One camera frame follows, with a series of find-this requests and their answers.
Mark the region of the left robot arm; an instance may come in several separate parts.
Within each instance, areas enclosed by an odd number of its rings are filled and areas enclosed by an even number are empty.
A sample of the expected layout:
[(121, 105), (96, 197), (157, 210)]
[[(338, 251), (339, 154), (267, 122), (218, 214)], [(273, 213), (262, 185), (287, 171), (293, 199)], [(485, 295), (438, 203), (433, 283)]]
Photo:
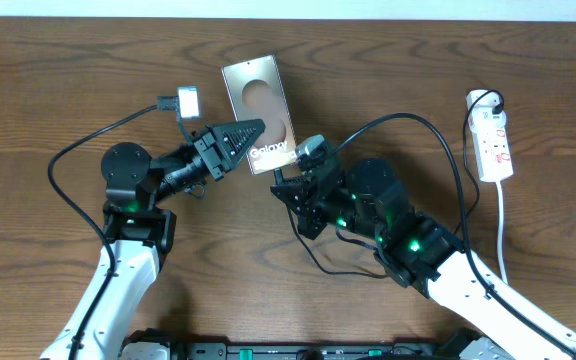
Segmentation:
[(176, 215), (163, 200), (193, 194), (235, 169), (265, 130), (260, 119), (208, 126), (158, 158), (131, 142), (103, 156), (107, 182), (94, 275), (44, 359), (182, 359), (184, 348), (153, 329), (129, 330), (141, 299), (170, 253)]

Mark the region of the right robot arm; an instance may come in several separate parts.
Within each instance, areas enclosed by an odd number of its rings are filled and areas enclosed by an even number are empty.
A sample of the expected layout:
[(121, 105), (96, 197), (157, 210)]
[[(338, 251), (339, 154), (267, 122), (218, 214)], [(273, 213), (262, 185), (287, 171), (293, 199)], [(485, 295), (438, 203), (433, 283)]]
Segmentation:
[(388, 277), (457, 313), (515, 359), (576, 359), (576, 333), (496, 276), (463, 240), (415, 211), (390, 164), (367, 159), (349, 171), (336, 158), (303, 160), (299, 177), (272, 194), (296, 213), (297, 230), (316, 239), (328, 225), (376, 242)]

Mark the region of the rose gold Galaxy smartphone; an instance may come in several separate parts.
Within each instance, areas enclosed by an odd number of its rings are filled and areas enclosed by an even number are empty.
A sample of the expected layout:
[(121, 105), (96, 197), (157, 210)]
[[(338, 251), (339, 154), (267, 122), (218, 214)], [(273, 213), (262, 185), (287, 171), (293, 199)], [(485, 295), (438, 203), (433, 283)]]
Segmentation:
[(222, 68), (237, 121), (261, 119), (264, 132), (247, 151), (253, 175), (296, 161), (296, 140), (276, 58), (267, 55)]

